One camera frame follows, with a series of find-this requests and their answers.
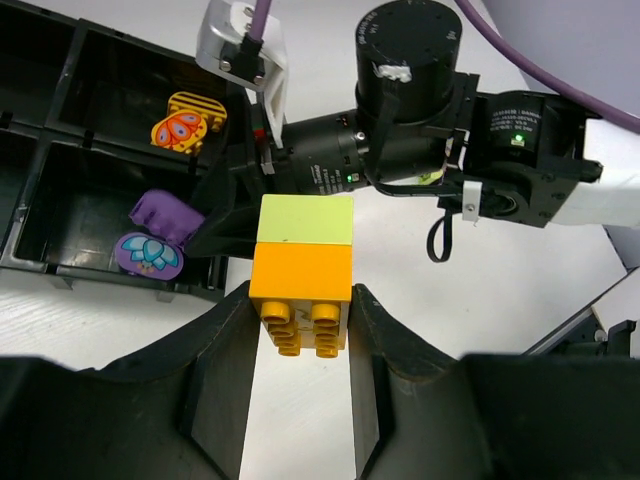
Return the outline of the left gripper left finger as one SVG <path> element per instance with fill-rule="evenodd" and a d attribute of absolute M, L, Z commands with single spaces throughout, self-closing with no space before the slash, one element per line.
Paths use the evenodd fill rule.
<path fill-rule="evenodd" d="M 236 479 L 259 319 L 242 284 L 102 369 L 1 360 L 5 479 Z"/>

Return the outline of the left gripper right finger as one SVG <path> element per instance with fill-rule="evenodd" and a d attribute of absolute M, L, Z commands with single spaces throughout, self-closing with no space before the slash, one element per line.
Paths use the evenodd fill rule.
<path fill-rule="evenodd" d="M 353 290 L 349 360 L 360 479 L 635 479 L 636 325 L 581 311 L 529 351 L 454 359 Z"/>

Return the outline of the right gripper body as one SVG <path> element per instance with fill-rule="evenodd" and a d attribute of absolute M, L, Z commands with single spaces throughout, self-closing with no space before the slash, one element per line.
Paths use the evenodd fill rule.
<path fill-rule="evenodd" d="M 242 89 L 230 89 L 224 103 L 229 108 L 224 148 L 190 200 L 205 215 L 187 242 L 190 258 L 252 258 L 262 196 L 290 191 L 290 161 L 272 145 L 262 108 Z"/>

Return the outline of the purple arch lego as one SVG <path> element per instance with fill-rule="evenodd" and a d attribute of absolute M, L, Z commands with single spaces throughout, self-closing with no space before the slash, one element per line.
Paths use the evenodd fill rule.
<path fill-rule="evenodd" d="M 135 225 L 184 250 L 205 217 L 170 192 L 152 189 L 145 192 L 129 213 Z"/>

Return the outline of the orange rounded lego block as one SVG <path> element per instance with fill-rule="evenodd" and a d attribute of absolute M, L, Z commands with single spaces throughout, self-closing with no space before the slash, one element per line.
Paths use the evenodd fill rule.
<path fill-rule="evenodd" d="M 227 118 L 226 108 L 216 99 L 187 91 L 174 93 L 168 100 L 166 117 L 151 130 L 151 144 L 198 156 L 207 134 L 220 133 Z"/>

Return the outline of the orange and lime lego stack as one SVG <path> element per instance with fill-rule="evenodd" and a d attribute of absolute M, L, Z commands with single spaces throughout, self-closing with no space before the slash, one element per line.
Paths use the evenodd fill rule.
<path fill-rule="evenodd" d="M 249 285 L 282 356 L 344 350 L 352 300 L 354 200 L 350 196 L 262 197 Z"/>

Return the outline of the purple flower lego block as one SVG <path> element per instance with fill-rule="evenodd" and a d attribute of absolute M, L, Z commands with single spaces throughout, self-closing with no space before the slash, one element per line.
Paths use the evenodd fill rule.
<path fill-rule="evenodd" d="M 184 268 L 180 249 L 143 233 L 129 233 L 121 237 L 115 245 L 114 254 L 121 269 L 153 280 L 173 280 Z"/>

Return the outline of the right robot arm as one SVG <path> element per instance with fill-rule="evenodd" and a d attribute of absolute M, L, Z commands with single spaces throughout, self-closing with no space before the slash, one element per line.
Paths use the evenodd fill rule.
<path fill-rule="evenodd" d="M 391 1 L 355 31 L 356 106 L 284 118 L 287 54 L 266 1 L 213 1 L 196 61 L 230 87 L 222 157 L 192 196 L 205 215 L 191 257 L 253 254 L 262 199 L 302 202 L 371 187 L 434 197 L 427 243 L 446 261 L 452 220 L 542 228 L 639 223 L 639 121 L 548 74 L 508 46 L 466 1 Z"/>

